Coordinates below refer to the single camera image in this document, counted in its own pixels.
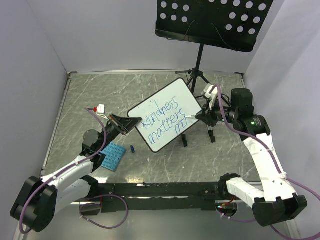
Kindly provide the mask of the blue marker cap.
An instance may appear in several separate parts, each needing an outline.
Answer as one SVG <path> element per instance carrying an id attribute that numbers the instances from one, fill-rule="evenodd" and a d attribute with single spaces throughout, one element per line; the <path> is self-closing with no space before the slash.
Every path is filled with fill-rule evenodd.
<path id="1" fill-rule="evenodd" d="M 134 148 L 133 145 L 130 146 L 130 149 L 131 149 L 131 152 L 132 152 L 132 153 L 135 153 L 135 148 Z"/>

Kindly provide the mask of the white board with black frame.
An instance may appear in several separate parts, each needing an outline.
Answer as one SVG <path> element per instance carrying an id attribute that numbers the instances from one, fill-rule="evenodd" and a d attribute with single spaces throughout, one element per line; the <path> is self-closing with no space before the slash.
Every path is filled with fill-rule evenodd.
<path id="1" fill-rule="evenodd" d="M 177 78 L 127 112 L 140 117 L 137 131 L 153 153 L 157 153 L 194 126 L 202 108 L 183 78 Z"/>

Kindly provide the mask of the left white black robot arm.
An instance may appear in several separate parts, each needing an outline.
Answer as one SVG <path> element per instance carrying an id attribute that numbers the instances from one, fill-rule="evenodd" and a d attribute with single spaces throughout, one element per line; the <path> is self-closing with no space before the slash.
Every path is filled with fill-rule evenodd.
<path id="1" fill-rule="evenodd" d="M 111 114 L 102 131 L 87 130 L 83 135 L 80 154 L 71 163 L 43 177 L 29 177 L 15 200 L 10 215 L 18 220 L 22 234 L 41 232 L 55 214 L 71 203 L 99 195 L 99 182 L 91 177 L 103 163 L 103 150 L 118 136 L 126 135 L 141 121 L 141 117 L 120 117 Z"/>

